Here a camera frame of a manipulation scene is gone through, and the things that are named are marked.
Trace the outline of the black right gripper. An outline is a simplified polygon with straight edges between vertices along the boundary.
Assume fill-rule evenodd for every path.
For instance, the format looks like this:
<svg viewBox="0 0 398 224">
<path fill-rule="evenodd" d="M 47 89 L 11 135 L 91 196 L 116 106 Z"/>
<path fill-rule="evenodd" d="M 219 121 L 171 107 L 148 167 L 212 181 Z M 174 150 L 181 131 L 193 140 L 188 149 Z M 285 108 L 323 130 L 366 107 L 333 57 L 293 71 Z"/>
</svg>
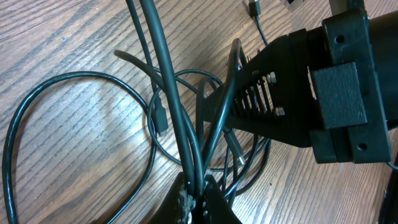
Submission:
<svg viewBox="0 0 398 224">
<path fill-rule="evenodd" d="M 322 122 L 312 131 L 308 44 Z M 273 40 L 238 71 L 226 125 L 296 147 L 312 142 L 319 164 L 390 162 L 392 14 L 352 9 Z"/>
</svg>

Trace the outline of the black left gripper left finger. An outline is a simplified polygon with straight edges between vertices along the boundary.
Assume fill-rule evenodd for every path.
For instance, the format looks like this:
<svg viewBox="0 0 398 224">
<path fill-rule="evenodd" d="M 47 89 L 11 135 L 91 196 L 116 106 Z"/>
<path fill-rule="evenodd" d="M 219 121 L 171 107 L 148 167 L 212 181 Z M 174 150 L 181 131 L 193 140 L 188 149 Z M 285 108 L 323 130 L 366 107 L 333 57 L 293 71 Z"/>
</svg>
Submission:
<svg viewBox="0 0 398 224">
<path fill-rule="evenodd" d="M 147 221 L 150 224 L 187 224 L 192 220 L 191 211 L 195 208 L 195 199 L 187 193 L 183 173 L 174 180 L 158 210 Z"/>
</svg>

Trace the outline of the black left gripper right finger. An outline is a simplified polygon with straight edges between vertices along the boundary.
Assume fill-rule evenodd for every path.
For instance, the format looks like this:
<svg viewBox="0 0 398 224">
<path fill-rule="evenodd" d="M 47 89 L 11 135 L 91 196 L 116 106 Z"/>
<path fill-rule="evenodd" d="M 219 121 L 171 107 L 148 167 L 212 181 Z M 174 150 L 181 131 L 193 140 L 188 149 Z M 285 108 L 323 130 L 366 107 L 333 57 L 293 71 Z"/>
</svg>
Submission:
<svg viewBox="0 0 398 224">
<path fill-rule="evenodd" d="M 198 205 L 198 222 L 200 224 L 241 224 L 241 221 L 223 198 L 215 178 L 205 176 L 203 198 Z"/>
</svg>

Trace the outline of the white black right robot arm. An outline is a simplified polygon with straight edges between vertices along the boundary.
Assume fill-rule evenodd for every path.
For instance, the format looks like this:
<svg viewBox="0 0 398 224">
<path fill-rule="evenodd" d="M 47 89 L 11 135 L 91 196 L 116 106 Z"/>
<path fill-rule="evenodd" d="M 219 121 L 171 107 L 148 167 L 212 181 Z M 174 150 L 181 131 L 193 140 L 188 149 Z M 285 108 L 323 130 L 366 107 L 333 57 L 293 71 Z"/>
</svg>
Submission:
<svg viewBox="0 0 398 224">
<path fill-rule="evenodd" d="M 311 147 L 319 164 L 389 162 L 397 13 L 353 9 L 273 40 L 238 72 L 226 125 Z"/>
</svg>

